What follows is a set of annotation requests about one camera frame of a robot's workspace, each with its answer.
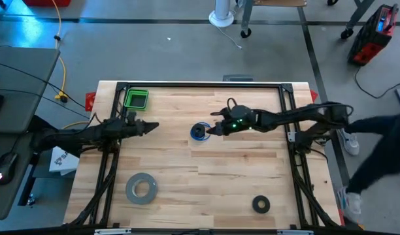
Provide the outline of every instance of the black metal frame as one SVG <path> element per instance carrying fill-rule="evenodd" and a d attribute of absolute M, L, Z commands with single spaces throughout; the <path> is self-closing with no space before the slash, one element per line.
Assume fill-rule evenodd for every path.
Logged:
<path fill-rule="evenodd" d="M 116 90 L 114 94 L 114 101 L 111 110 L 111 117 L 116 115 L 118 110 L 118 101 L 120 99 L 120 93 L 122 91 L 127 91 L 127 89 L 131 87 L 228 87 L 228 88 L 273 88 L 278 90 L 278 96 L 280 99 L 280 106 L 282 111 L 287 110 L 286 100 L 284 95 L 288 94 L 290 100 L 290 107 L 291 109 L 295 108 L 295 99 L 293 96 L 293 87 L 291 84 L 269 84 L 269 83 L 245 83 L 245 82 L 118 82 L 116 85 Z M 120 110 L 121 118 L 125 118 L 126 108 L 122 106 Z M 300 127 L 298 123 L 294 123 L 295 131 L 299 131 Z M 290 166 L 292 170 L 292 180 L 293 180 L 293 187 L 295 191 L 296 203 L 297 203 L 297 210 L 299 214 L 299 222 L 301 230 L 309 230 L 313 231 L 314 234 L 323 234 L 323 235 L 330 235 L 330 234 L 338 234 L 338 235 L 345 235 L 345 234 L 353 234 L 353 235 L 367 235 L 367 234 L 374 234 L 374 235 L 381 235 L 387 234 L 382 232 L 371 232 L 371 231 L 362 231 L 362 230 L 346 230 L 345 228 L 341 227 L 320 227 L 318 225 L 318 216 L 316 215 L 316 210 L 320 208 L 316 199 L 313 197 L 312 194 L 312 185 L 310 182 L 310 176 L 307 168 L 307 160 L 305 154 L 299 155 L 301 160 L 301 166 L 303 169 L 303 179 L 299 175 L 297 170 L 297 165 L 295 161 L 296 152 L 294 149 L 293 143 L 288 141 L 288 132 L 290 132 L 290 126 L 285 125 L 284 130 L 286 132 L 286 142 L 288 145 L 288 153 L 290 158 Z M 112 202 L 112 194 L 114 188 L 114 180 L 117 171 L 118 165 L 118 158 L 120 154 L 120 150 L 113 153 L 112 157 L 112 164 L 110 168 L 110 172 L 108 176 L 105 176 L 105 170 L 107 166 L 107 160 L 109 156 L 109 152 L 103 152 L 103 156 L 101 159 L 100 171 L 97 178 L 97 185 L 94 197 L 90 200 L 87 208 L 93 207 L 93 210 L 87 213 L 82 212 L 76 220 L 74 220 L 70 224 L 65 224 L 60 227 L 50 227 L 50 228 L 37 228 L 37 229 L 27 229 L 27 230 L 16 230 L 16 231 L 4 231 L 0 232 L 0 234 L 93 234 L 96 229 L 104 229 L 107 228 L 108 216 L 110 213 L 110 206 Z M 308 224 L 305 217 L 305 210 L 303 207 L 303 199 L 301 196 L 301 188 L 299 184 L 305 184 L 307 193 L 307 198 L 309 201 L 312 224 Z M 98 203 L 101 195 L 104 194 L 104 191 L 107 190 L 104 210 L 103 210 L 103 217 L 101 218 L 99 223 L 96 223 L 96 215 L 98 210 Z M 83 225 L 87 216 L 90 217 L 89 225 Z M 118 224 L 113 224 L 113 228 L 118 228 Z M 175 233 L 181 232 L 182 234 L 187 232 L 185 229 L 169 229 L 169 228 L 129 228 L 132 232 L 141 233 L 141 234 L 153 234 L 153 233 Z M 291 225 L 291 229 L 296 229 L 296 225 Z M 210 229 L 210 230 L 196 230 L 199 232 L 199 235 L 202 234 L 282 234 L 282 230 L 277 229 Z"/>

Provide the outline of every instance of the gray tape roll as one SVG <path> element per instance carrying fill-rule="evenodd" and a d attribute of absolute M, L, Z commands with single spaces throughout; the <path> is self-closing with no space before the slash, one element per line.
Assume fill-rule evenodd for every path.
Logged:
<path fill-rule="evenodd" d="M 148 182 L 149 191 L 144 196 L 137 196 L 135 192 L 136 186 L 143 181 Z M 147 173 L 135 174 L 134 176 L 130 177 L 129 181 L 126 184 L 127 199 L 135 204 L 143 205 L 150 203 L 153 199 L 155 199 L 157 192 L 158 188 L 156 187 L 155 179 Z"/>

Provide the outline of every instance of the jeans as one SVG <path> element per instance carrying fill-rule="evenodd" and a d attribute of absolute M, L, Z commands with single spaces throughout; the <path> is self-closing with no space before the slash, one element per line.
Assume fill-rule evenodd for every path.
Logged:
<path fill-rule="evenodd" d="M 345 132 L 382 135 L 373 152 L 352 176 L 347 193 L 361 194 L 380 178 L 400 173 L 400 114 L 358 120 L 347 126 Z"/>

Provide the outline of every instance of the green container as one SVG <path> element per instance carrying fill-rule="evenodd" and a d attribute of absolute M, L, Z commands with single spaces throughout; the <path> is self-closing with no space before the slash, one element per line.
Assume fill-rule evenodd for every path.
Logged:
<path fill-rule="evenodd" d="M 146 90 L 129 89 L 127 90 L 124 106 L 134 110 L 145 110 L 148 94 L 149 92 Z"/>

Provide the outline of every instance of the yellow cable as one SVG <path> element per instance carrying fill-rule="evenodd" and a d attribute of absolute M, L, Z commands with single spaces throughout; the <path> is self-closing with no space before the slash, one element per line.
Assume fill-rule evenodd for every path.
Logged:
<path fill-rule="evenodd" d="M 66 129 L 66 128 L 69 128 L 69 127 L 72 127 L 75 125 L 80 125 L 80 124 L 88 124 L 88 122 L 87 121 L 77 121 L 77 122 L 74 122 L 74 123 L 71 123 L 71 124 L 68 124 L 68 125 L 62 127 L 62 129 Z"/>
<path fill-rule="evenodd" d="M 52 0 L 55 9 L 56 9 L 56 13 L 58 14 L 58 19 L 59 19 L 59 27 L 58 27 L 58 33 L 56 34 L 56 36 L 60 37 L 61 35 L 61 29 L 62 29 L 62 20 L 61 20 L 61 14 L 59 13 L 59 8 L 56 5 L 55 0 Z M 55 39 L 55 49 L 58 49 L 58 40 Z M 62 64 L 62 68 L 63 68 L 63 80 L 62 80 L 62 87 L 61 90 L 59 91 L 59 93 L 57 95 L 55 95 L 55 99 L 61 99 L 61 97 L 67 97 L 63 90 L 65 89 L 65 83 L 66 83 L 66 79 L 67 79 L 67 68 L 65 66 L 65 63 L 62 60 L 62 57 L 59 56 L 59 60 L 61 61 Z"/>

